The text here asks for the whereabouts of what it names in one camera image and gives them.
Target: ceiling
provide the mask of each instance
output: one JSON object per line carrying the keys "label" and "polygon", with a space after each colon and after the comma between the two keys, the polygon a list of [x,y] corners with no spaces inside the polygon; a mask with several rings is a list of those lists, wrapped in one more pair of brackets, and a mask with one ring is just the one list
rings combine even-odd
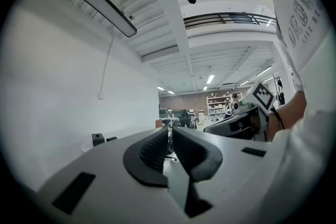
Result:
{"label": "ceiling", "polygon": [[[111,33],[114,31],[114,26],[85,1],[65,1],[71,2]],[[246,40],[244,33],[234,32],[236,26],[231,25],[230,31],[233,31],[231,36],[232,34],[235,36],[231,38],[232,40],[223,36],[220,44],[210,42],[207,46],[192,47],[190,36],[187,35],[184,27],[183,17],[214,11],[254,12],[273,16],[271,0],[198,0],[196,5],[191,5],[186,0],[110,1],[138,30],[136,35],[127,38],[116,29],[117,37],[142,57],[144,65],[151,66],[158,73],[158,83],[165,90],[175,93],[202,91],[211,74],[214,74],[215,78],[209,85],[209,90],[220,87],[229,88],[247,79],[253,81],[270,76],[267,72],[259,78],[255,77],[269,65],[274,65],[269,41],[262,38],[254,39],[254,42]],[[221,31],[223,34],[228,34],[228,28],[217,32]],[[259,29],[256,28],[253,31],[258,33]],[[261,35],[263,31],[265,29],[260,26]],[[212,39],[212,35],[206,35],[206,37],[209,40]]]}

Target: white t-shirt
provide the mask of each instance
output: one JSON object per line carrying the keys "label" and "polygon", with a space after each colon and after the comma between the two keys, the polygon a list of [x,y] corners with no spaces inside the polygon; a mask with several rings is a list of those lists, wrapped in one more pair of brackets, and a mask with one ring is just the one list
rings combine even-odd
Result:
{"label": "white t-shirt", "polygon": [[311,111],[336,109],[336,38],[321,0],[273,0],[278,37]]}

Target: linear light fixture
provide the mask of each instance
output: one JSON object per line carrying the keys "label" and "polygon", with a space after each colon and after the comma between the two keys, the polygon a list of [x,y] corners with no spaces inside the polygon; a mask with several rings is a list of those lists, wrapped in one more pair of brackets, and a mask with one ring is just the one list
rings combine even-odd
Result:
{"label": "linear light fixture", "polygon": [[264,74],[267,70],[270,70],[271,68],[272,68],[272,66],[266,68],[263,72],[259,73],[259,74],[257,75],[257,77],[260,76],[260,75],[262,75],[262,74]]}
{"label": "linear light fixture", "polygon": [[269,81],[270,79],[272,79],[272,78],[269,78],[269,79],[267,79],[267,80],[264,80],[263,82]]}
{"label": "linear light fixture", "polygon": [[137,33],[134,25],[123,15],[123,13],[109,0],[84,0],[96,9],[102,16],[110,21],[125,36],[131,37]]}
{"label": "linear light fixture", "polygon": [[210,84],[212,82],[212,80],[214,79],[214,77],[215,77],[215,75],[211,75],[206,84]]}
{"label": "linear light fixture", "polygon": [[244,84],[246,84],[246,83],[248,83],[249,82],[249,80],[246,80],[244,83],[242,83],[241,85],[239,85],[239,86],[243,86]]}

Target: black rectangle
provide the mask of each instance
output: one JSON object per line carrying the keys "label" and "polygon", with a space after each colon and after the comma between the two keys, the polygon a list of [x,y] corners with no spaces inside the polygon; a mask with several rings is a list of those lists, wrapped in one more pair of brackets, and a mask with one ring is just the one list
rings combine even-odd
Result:
{"label": "black rectangle", "polygon": [[80,173],[74,181],[56,198],[53,205],[64,213],[70,215],[79,200],[87,191],[96,176]]}
{"label": "black rectangle", "polygon": [[241,151],[259,157],[264,157],[264,155],[266,154],[266,151],[256,150],[255,148],[250,147],[245,147]]}

